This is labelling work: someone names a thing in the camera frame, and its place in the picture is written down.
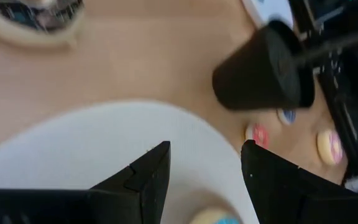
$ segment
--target wooden table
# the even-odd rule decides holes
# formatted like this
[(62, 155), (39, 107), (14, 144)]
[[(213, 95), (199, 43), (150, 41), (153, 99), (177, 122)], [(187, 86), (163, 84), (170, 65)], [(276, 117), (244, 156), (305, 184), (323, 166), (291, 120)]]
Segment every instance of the wooden table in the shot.
[(76, 50), (23, 50), (0, 43), (0, 143), (70, 110), (105, 101), (152, 98), (186, 108), (240, 150), (244, 127), (260, 122), (270, 150), (340, 183), (347, 165), (328, 167), (316, 133), (332, 127), (323, 94), (282, 126), (275, 111), (233, 113), (216, 100), (214, 67), (255, 30), (238, 0), (92, 0)]

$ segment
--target pink frosted donut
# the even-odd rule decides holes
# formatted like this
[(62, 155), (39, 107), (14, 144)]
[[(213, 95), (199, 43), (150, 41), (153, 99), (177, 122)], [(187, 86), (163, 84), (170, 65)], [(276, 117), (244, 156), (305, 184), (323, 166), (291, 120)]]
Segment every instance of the pink frosted donut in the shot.
[(246, 140), (255, 140), (255, 143), (265, 149), (269, 148), (269, 133), (259, 124), (251, 124), (245, 133)]
[(317, 135), (317, 148), (321, 159), (328, 165), (337, 165), (343, 158), (341, 140), (336, 131), (320, 132)]

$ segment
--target donut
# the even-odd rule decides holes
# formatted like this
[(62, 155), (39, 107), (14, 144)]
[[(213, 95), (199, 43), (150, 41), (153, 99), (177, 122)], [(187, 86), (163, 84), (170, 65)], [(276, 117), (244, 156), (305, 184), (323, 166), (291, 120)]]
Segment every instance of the donut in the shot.
[(330, 166), (339, 164), (343, 158), (341, 140), (336, 131), (325, 130), (318, 133), (317, 148), (320, 158)]
[(269, 134), (267, 130), (259, 124), (251, 124), (247, 127), (245, 139), (254, 140), (258, 146), (264, 149), (269, 148)]
[(83, 0), (0, 0), (0, 39), (23, 47), (75, 46)]
[(291, 125), (295, 122), (296, 111), (293, 110), (277, 110), (279, 120), (285, 125)]
[(190, 224), (240, 224), (234, 215), (220, 208), (207, 208), (198, 213)]

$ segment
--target black cup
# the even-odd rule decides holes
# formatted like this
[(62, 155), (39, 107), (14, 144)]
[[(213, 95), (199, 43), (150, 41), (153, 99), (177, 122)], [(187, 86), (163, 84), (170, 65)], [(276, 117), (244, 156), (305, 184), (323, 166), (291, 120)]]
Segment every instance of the black cup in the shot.
[(250, 41), (236, 50), (213, 74), (213, 88), (219, 102), (230, 110), (309, 108), (314, 102), (314, 80), (311, 67), (294, 68), (292, 78), (283, 79), (278, 62), (272, 59), (274, 49), (268, 32), (275, 32), (289, 54), (302, 52), (293, 31), (280, 21), (272, 21), (256, 31)]

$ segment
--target black tumbler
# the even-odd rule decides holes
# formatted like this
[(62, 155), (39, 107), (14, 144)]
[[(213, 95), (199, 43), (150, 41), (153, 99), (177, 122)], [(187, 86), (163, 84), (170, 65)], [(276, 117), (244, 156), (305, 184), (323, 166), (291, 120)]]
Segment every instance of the black tumbler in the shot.
[(230, 110), (309, 108), (314, 102), (312, 69), (292, 63), (301, 51), (287, 25), (270, 22), (215, 69), (215, 95)]

